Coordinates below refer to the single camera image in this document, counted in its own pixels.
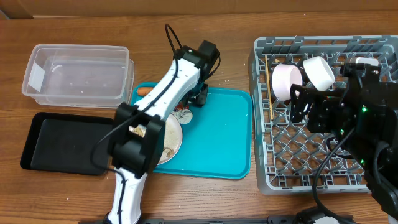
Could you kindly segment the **orange carrot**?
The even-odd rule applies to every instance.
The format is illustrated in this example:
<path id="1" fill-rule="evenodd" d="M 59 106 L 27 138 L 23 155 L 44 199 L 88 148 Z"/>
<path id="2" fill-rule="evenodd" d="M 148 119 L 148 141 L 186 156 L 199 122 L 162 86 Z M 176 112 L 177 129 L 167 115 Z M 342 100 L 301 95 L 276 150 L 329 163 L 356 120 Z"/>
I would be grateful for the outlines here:
<path id="1" fill-rule="evenodd" d="M 152 87 L 141 87 L 136 90 L 136 93 L 139 96 L 146 96 L 153 90 Z"/>

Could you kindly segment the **pink plate with peanuts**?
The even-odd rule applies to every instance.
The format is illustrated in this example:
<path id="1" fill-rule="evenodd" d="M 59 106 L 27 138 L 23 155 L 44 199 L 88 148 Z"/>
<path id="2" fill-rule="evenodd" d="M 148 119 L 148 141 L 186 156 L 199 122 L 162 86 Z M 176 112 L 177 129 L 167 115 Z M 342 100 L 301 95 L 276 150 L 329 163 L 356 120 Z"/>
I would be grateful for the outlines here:
<path id="1" fill-rule="evenodd" d="M 174 115 L 170 115 L 165 124 L 164 148 L 158 165 L 164 164 L 171 160 L 182 145 L 182 128 Z"/>

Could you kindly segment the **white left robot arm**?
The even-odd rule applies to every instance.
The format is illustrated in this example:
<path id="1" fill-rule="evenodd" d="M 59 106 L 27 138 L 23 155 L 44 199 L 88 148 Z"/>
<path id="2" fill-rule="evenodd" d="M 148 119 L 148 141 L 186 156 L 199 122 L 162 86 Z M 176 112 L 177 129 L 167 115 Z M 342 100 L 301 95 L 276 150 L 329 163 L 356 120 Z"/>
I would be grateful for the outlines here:
<path id="1" fill-rule="evenodd" d="M 167 118 L 178 105 L 206 103 L 205 81 L 220 62 L 215 44 L 202 42 L 196 50 L 184 45 L 175 50 L 168 72 L 148 95 L 133 105 L 118 106 L 109 135 L 116 188 L 105 223 L 139 221 L 142 191 L 147 175 L 160 161 Z"/>

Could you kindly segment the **red snack wrapper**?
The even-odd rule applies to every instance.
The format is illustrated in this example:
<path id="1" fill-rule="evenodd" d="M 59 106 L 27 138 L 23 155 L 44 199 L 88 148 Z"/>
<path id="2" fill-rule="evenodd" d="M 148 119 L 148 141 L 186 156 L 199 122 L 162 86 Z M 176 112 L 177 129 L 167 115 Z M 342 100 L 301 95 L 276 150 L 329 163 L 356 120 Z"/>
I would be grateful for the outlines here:
<path id="1" fill-rule="evenodd" d="M 189 105 L 182 105 L 182 104 L 178 104 L 175 108 L 174 108 L 174 111 L 176 111 L 176 112 L 178 112 L 178 111 L 181 111 L 181 110 L 185 110 L 185 109 L 189 109 Z"/>

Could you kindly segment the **white bowl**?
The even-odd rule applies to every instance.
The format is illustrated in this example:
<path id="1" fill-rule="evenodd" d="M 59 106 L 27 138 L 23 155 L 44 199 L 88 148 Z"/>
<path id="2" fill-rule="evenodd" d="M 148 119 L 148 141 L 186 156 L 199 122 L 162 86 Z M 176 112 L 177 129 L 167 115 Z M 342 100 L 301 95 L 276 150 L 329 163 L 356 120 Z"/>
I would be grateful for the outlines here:
<path id="1" fill-rule="evenodd" d="M 303 68 L 312 85 L 319 91 L 329 89 L 335 82 L 335 76 L 321 56 L 316 56 L 303 61 Z"/>

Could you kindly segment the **pink bowl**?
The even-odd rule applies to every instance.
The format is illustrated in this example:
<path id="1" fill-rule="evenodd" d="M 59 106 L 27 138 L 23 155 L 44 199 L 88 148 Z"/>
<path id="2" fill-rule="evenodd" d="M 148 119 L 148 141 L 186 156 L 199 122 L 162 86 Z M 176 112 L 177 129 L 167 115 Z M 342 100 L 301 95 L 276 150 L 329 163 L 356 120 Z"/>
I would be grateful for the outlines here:
<path id="1" fill-rule="evenodd" d="M 272 91 L 278 100 L 291 99 L 290 87 L 293 84 L 302 85 L 302 74 L 295 65 L 277 65 L 272 72 Z"/>

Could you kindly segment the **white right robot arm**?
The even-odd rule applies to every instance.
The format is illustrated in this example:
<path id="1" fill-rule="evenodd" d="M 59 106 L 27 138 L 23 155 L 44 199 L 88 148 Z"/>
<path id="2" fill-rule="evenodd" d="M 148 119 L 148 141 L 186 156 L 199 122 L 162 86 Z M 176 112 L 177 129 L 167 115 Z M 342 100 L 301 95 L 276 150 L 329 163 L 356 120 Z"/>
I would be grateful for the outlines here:
<path id="1" fill-rule="evenodd" d="M 332 133 L 332 150 L 348 151 L 364 170 L 366 186 L 382 210 L 397 219 L 397 84 L 381 82 L 379 65 L 348 63 L 345 88 L 290 87 L 290 120 L 308 117 L 312 133 Z"/>

